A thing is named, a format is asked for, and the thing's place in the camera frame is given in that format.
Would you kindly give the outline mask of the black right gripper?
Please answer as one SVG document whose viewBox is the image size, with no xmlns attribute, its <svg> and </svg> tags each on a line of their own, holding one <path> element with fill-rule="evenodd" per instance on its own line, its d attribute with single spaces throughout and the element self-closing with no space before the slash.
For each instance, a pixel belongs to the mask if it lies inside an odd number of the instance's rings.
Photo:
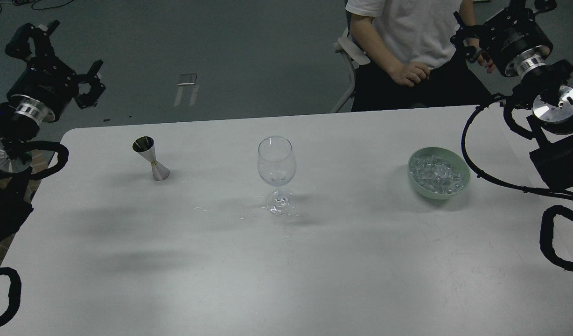
<svg viewBox="0 0 573 336">
<path fill-rule="evenodd" d="M 553 44 L 536 23 L 536 15 L 558 7 L 557 0 L 510 0 L 483 25 L 488 33 L 479 45 L 477 21 L 468 11 L 455 11 L 457 31 L 453 45 L 470 63 L 489 63 L 493 59 L 498 72 L 506 78 L 523 77 L 530 68 L 543 64 L 553 51 Z"/>
</svg>

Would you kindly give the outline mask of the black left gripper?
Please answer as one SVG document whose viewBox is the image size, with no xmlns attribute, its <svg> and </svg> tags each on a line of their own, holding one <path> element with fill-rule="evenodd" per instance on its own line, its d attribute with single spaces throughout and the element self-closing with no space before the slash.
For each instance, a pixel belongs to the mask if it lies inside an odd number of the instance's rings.
<svg viewBox="0 0 573 336">
<path fill-rule="evenodd" d="M 22 97 L 32 98 L 50 109 L 45 118 L 47 123 L 60 119 L 72 98 L 80 109 L 98 105 L 98 100 L 106 90 L 101 83 L 98 71 L 103 60 L 96 60 L 86 74 L 76 74 L 75 70 L 58 59 L 50 43 L 50 36 L 60 26 L 60 21 L 35 26 L 26 23 L 19 27 L 5 46 L 7 56 L 27 63 L 26 70 L 7 92 L 12 104 L 19 104 Z M 78 94 L 78 85 L 86 84 L 90 89 Z"/>
</svg>

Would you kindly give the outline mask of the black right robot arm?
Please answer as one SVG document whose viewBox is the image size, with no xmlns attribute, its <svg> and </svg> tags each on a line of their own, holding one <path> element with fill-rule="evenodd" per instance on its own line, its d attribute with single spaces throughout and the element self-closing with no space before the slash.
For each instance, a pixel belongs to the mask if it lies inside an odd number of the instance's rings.
<svg viewBox="0 0 573 336">
<path fill-rule="evenodd" d="M 455 12 L 459 27 L 450 41 L 468 61 L 489 56 L 503 77 L 520 80 L 512 94 L 493 94 L 468 118 L 460 143 L 468 167 L 478 178 L 498 186 L 573 201 L 573 87 L 568 83 L 573 66 L 566 59 L 546 63 L 553 44 L 536 22 L 538 15 L 556 8 L 555 0 L 536 0 L 534 9 L 524 0 L 511 0 L 482 25 L 471 25 Z M 538 144 L 529 158 L 546 184 L 544 189 L 495 178 L 470 158 L 468 128 L 495 102 L 501 103 L 504 121 L 512 132 Z"/>
</svg>

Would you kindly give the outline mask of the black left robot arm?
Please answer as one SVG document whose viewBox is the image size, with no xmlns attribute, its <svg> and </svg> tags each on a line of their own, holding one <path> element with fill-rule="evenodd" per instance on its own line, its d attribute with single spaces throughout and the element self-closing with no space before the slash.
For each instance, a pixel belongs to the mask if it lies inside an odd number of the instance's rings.
<svg viewBox="0 0 573 336">
<path fill-rule="evenodd" d="M 97 105 L 106 88 L 98 76 L 103 60 L 78 74 L 56 56 L 50 36 L 59 25 L 27 23 L 5 47 L 26 68 L 0 103 L 0 243 L 16 234 L 33 212 L 24 200 L 30 181 L 56 174 L 68 162 L 67 147 L 35 139 L 41 124 L 57 122 L 71 101 L 81 109 Z"/>
</svg>

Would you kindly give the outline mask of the person's right hand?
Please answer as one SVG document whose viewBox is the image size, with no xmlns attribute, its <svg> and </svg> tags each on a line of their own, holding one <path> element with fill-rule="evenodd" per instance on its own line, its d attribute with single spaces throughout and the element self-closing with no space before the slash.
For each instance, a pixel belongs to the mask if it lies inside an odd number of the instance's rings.
<svg viewBox="0 0 573 336">
<path fill-rule="evenodd" d="M 421 62 L 395 62 L 386 71 L 395 84 L 405 87 L 415 85 L 430 78 L 431 69 Z"/>
</svg>

